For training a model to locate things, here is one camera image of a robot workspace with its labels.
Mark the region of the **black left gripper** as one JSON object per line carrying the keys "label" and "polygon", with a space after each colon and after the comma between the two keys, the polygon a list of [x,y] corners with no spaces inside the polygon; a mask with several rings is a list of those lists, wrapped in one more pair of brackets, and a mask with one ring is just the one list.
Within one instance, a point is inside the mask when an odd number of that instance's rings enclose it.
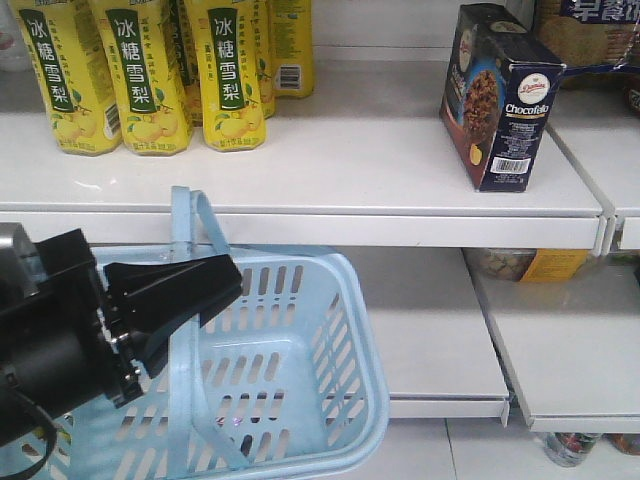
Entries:
{"label": "black left gripper", "polygon": [[131,360],[155,378],[168,362],[170,337],[182,325],[196,317],[202,327],[242,292],[242,275],[228,255],[105,266],[126,335],[119,341],[123,356],[103,329],[106,293],[82,231],[33,244],[38,292],[1,306],[1,384],[51,415],[100,395],[116,407],[139,398],[140,374]]}

